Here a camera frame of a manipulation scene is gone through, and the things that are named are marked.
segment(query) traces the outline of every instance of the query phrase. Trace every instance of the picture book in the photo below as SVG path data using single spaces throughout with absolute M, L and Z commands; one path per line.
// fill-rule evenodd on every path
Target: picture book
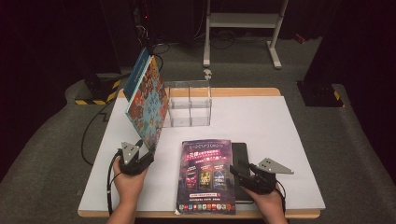
M 148 61 L 150 59 L 149 51 L 144 48 L 139 54 L 139 57 L 134 64 L 134 68 L 132 69 L 131 75 L 129 75 L 128 80 L 123 88 L 124 95 L 128 101 L 131 100 L 132 95 L 136 91 L 137 83 L 140 81 L 141 75 L 144 73 Z
M 147 148 L 157 144 L 168 109 L 163 80 L 154 56 L 135 85 L 125 111 Z
M 235 214 L 230 140 L 185 141 L 177 188 L 179 214 Z

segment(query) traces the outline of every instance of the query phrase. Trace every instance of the black curtain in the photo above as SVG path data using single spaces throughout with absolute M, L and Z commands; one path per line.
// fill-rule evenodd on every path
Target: black curtain
M 29 138 L 81 79 L 60 26 L 60 1 L 0 3 L 0 180 Z
M 289 0 L 279 38 L 324 36 L 341 0 Z
M 304 82 L 341 83 L 396 182 L 396 2 L 342 0 Z

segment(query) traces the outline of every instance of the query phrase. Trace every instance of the magazine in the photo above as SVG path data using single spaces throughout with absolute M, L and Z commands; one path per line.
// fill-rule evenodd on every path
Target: magazine
M 231 140 L 182 143 L 177 188 L 180 214 L 235 214 Z

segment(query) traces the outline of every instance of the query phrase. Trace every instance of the white metal stand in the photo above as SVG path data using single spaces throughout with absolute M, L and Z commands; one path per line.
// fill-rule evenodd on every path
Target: white metal stand
M 206 10 L 206 33 L 204 49 L 204 67 L 210 65 L 210 28 L 211 27 L 238 27 L 238 28 L 272 28 L 274 29 L 273 38 L 267 41 L 267 46 L 276 69 L 282 68 L 277 57 L 275 44 L 285 16 L 286 7 L 289 0 L 283 0 L 279 13 L 257 14 L 257 13 L 211 13 L 210 0 L 207 0 Z

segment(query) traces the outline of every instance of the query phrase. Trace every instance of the black cable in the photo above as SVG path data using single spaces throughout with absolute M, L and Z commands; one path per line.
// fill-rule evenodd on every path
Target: black cable
M 143 146 L 143 140 L 139 139 L 137 143 L 135 144 L 137 147 L 142 147 Z M 119 176 L 121 173 L 118 173 L 114 175 L 114 177 L 110 181 L 110 176 L 111 176 L 111 170 L 113 168 L 114 161 L 118 156 L 120 156 L 122 151 L 119 149 L 116 154 L 114 154 L 113 159 L 110 162 L 110 165 L 108 166 L 108 173 L 107 173 L 107 183 L 106 183 L 106 190 L 107 190 L 107 209 L 108 209 L 108 214 L 111 216 L 113 214 L 113 202 L 111 201 L 111 184 L 113 183 L 114 179 Z
M 206 12 L 205 12 L 205 9 L 206 9 L 205 5 L 206 5 L 206 3 L 205 3 L 205 2 L 206 2 L 206 1 L 204 0 L 204 1 L 203 1 L 203 5 L 202 5 L 201 22 L 200 22 L 200 24 L 199 24 L 199 27 L 198 27 L 197 32 L 196 32 L 195 35 L 194 35 L 194 38 L 198 36 L 198 34 L 199 34 L 199 32 L 201 31 L 201 29 L 202 29 L 202 27 L 203 27 L 203 24 L 204 24 L 204 17 L 206 16 Z
M 171 45 L 170 45 L 170 44 L 164 43 L 164 44 L 157 44 L 157 45 L 155 45 L 155 46 L 154 46 L 154 49 L 156 49 L 156 48 L 159 47 L 159 46 L 167 46 L 168 48 L 167 48 L 166 50 L 163 50 L 162 52 L 156 52 L 155 54 L 163 54 L 163 53 L 166 53 L 166 52 L 171 48 Z
M 81 157 L 82 159 L 89 164 L 90 166 L 93 166 L 93 163 L 88 161 L 87 158 L 85 158 L 84 155 L 84 140 L 85 140 L 85 136 L 87 134 L 88 129 L 90 128 L 91 124 L 93 123 L 93 121 L 96 119 L 97 116 L 99 115 L 105 115 L 103 121 L 107 121 L 106 120 L 106 113 L 102 113 L 111 103 L 113 103 L 114 100 L 112 100 L 111 102 L 107 103 L 101 110 L 99 110 L 99 112 L 96 113 L 95 116 L 93 116 L 93 118 L 91 119 L 91 121 L 88 123 L 87 127 L 85 128 L 84 134 L 82 135 L 82 139 L 81 139 L 81 147 L 80 147 L 80 151 L 81 151 Z
M 163 69 L 163 58 L 158 54 L 152 54 L 152 55 L 160 59 L 161 66 L 158 68 L 158 71 L 161 72 L 161 69 Z
M 233 41 L 233 40 L 229 40 L 229 41 L 231 41 L 231 44 L 230 44 L 229 46 L 227 46 L 227 47 L 224 47 L 224 48 L 216 47 L 216 46 L 213 45 L 212 43 L 210 43 L 210 46 L 211 46 L 212 48 L 214 48 L 214 49 L 228 49 L 228 48 L 230 48 L 230 47 L 235 43 L 235 41 Z
M 103 81 L 118 81 L 124 78 L 127 78 L 129 75 L 131 75 L 130 73 L 124 74 L 124 75 L 119 75 L 118 77 L 101 77 L 100 79 Z
M 282 187 L 283 193 L 285 194 L 285 195 L 282 195 L 282 192 L 280 192 L 279 189 L 275 189 L 276 192 L 279 194 L 280 199 L 282 200 L 283 214 L 285 214 L 285 213 L 286 213 L 286 190 L 285 190 L 285 188 L 283 187 L 283 185 L 282 185 L 278 180 L 277 180 L 276 182 L 280 185 L 280 187 Z
M 235 42 L 240 42 L 240 43 L 260 43 L 260 42 L 262 42 L 262 41 L 265 41 L 265 40 L 267 40 L 268 39 L 268 37 L 263 37 L 262 39 L 260 39 L 261 37 L 255 37 L 254 39 L 252 39 L 252 40 L 244 40 L 244 39 L 238 39 L 238 38 L 234 38 L 233 39 L 233 41 L 235 41 Z
M 113 180 L 119 175 L 115 175 L 113 177 L 113 180 L 110 181 L 110 176 L 111 176 L 111 170 L 113 168 L 113 163 L 114 160 L 120 155 L 120 151 L 117 151 L 116 154 L 114 154 L 113 159 L 111 160 L 110 166 L 108 167 L 108 173 L 107 173 L 107 184 L 106 184 L 106 190 L 107 190 L 107 209 L 108 209 L 108 213 L 111 216 L 111 214 L 113 214 L 113 203 L 111 202 L 111 183 L 113 182 Z

